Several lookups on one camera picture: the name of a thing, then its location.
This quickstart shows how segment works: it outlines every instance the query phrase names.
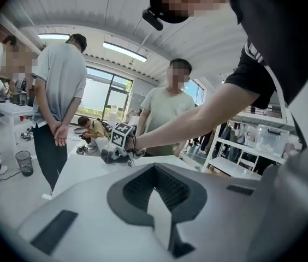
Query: gray t-shirt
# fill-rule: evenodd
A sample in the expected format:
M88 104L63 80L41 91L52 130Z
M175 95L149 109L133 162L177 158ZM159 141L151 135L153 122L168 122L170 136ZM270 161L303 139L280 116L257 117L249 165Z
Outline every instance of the gray t-shirt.
M193 98L184 92L170 94L165 87L152 89L144 99L141 107L150 111L144 133L153 131L178 117L181 113L195 107ZM146 152L154 156L173 154L175 145L147 148Z
M47 101L56 120L64 119L75 97L82 98L86 75L85 59L74 45L49 45L39 55L35 76L46 81ZM33 125L45 125L36 98L33 111Z

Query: mesh waste bin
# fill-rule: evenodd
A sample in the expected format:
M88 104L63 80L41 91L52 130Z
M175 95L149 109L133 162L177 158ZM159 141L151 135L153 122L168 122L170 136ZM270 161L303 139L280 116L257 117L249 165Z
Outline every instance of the mesh waste bin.
M24 176L29 177L34 173L30 152L20 151L16 154L16 159Z

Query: black cap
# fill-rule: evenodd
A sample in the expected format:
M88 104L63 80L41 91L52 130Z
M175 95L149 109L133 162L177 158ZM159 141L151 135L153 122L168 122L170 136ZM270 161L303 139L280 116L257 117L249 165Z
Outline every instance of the black cap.
M163 6L162 0L150 0L149 11L155 14L157 18L168 23L180 23L188 18L176 15L173 11L169 11L167 7Z

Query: ceiling light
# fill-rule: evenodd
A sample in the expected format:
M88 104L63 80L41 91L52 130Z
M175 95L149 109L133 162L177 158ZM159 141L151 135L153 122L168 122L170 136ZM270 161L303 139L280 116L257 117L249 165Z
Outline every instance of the ceiling light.
M117 46L117 45L108 43L106 41L103 42L103 47L105 47L106 49L115 50L117 52L123 53L124 55L128 55L128 56L133 57L133 58L135 58L139 61L142 61L142 62L146 62L146 60L147 60L146 57L139 55L138 53L136 53L132 50L125 49L124 47Z
M39 34L40 39L68 40L69 34Z

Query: light green t-shirt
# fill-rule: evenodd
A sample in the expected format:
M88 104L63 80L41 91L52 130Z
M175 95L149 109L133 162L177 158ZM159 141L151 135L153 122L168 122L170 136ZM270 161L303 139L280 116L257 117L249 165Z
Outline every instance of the light green t-shirt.
M141 107L150 111L144 133L153 131L173 120L181 113L195 107L193 98L184 92L170 94L165 87L152 89ZM147 153L154 156L173 154L175 145L147 148Z

